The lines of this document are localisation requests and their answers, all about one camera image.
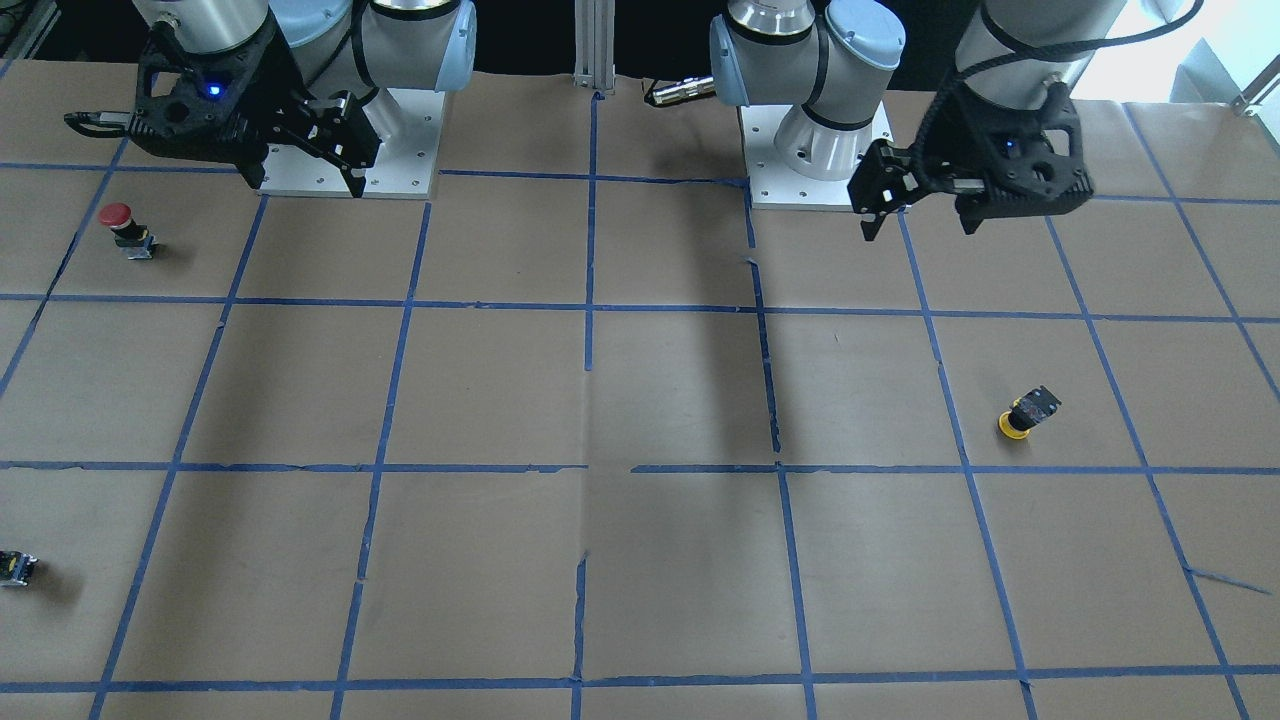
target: light blue joint cap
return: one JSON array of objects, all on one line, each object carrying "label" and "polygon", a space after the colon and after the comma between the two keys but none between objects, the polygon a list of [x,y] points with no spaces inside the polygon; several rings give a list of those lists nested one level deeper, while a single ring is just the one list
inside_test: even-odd
[{"label": "light blue joint cap", "polygon": [[750,105],[742,68],[737,64],[737,49],[733,47],[733,36],[724,24],[724,15],[712,20],[712,76],[716,77],[716,96],[721,102],[735,108]]},{"label": "light blue joint cap", "polygon": [[351,0],[268,0],[289,47],[329,32],[351,12]]},{"label": "light blue joint cap", "polygon": [[902,20],[876,0],[831,0],[827,23],[841,45],[870,65],[892,70],[902,59]]},{"label": "light blue joint cap", "polygon": [[453,20],[449,44],[444,47],[444,61],[435,78],[436,92],[456,92],[471,82],[471,69],[476,64],[476,6],[462,0]]}]

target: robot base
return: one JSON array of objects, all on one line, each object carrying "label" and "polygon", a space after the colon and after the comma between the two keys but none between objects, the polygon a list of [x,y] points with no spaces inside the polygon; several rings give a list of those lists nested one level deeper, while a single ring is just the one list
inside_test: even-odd
[{"label": "robot base", "polygon": [[[444,92],[394,88],[399,104],[396,132],[378,152],[378,163],[365,173],[365,197],[428,200],[435,184]],[[262,163],[266,178],[261,195],[285,197],[351,197],[337,168],[297,147],[273,145]]]},{"label": "robot base", "polygon": [[[773,136],[788,105],[754,105],[739,110],[742,119],[742,154],[751,178],[751,205],[764,210],[838,210],[852,213],[849,178],[817,181],[792,170],[773,146]],[[876,109],[868,142],[892,138],[884,105]]]}]

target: yellow ring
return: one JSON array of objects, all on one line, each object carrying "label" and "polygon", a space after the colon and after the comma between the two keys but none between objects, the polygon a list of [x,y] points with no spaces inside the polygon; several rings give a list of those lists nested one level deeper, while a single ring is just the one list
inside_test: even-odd
[{"label": "yellow ring", "polygon": [[1030,430],[1019,430],[1018,428],[1009,424],[1009,415],[1011,411],[1005,410],[1005,414],[1000,416],[1000,432],[1005,433],[1009,439],[1027,439],[1030,437]]}]

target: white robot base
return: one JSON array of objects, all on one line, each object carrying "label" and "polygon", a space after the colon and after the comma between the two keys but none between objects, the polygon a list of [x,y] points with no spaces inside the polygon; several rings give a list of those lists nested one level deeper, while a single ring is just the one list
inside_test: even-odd
[{"label": "white robot base", "polygon": [[[429,200],[435,184],[440,128],[447,94],[429,90],[393,88],[393,118],[370,119],[387,140],[378,161],[365,173],[365,197],[383,200]],[[385,128],[390,128],[390,135]],[[273,145],[260,195],[284,197],[351,197],[337,168],[289,145]]]},{"label": "white robot base", "polygon": [[[792,170],[773,145],[773,137],[790,109],[787,105],[754,105],[739,109],[742,120],[742,155],[746,159],[748,176],[751,178],[751,205],[762,210],[852,213],[849,201],[849,178],[819,181],[805,177]],[[868,145],[881,137],[892,140],[883,104],[876,109],[870,131],[867,135]]]}]

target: red button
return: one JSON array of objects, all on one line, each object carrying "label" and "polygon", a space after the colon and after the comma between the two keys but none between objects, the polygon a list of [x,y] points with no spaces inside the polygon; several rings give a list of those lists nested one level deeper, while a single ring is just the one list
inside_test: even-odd
[{"label": "red button", "polygon": [[97,214],[97,222],[109,228],[123,228],[133,218],[133,210],[124,202],[113,202]]}]

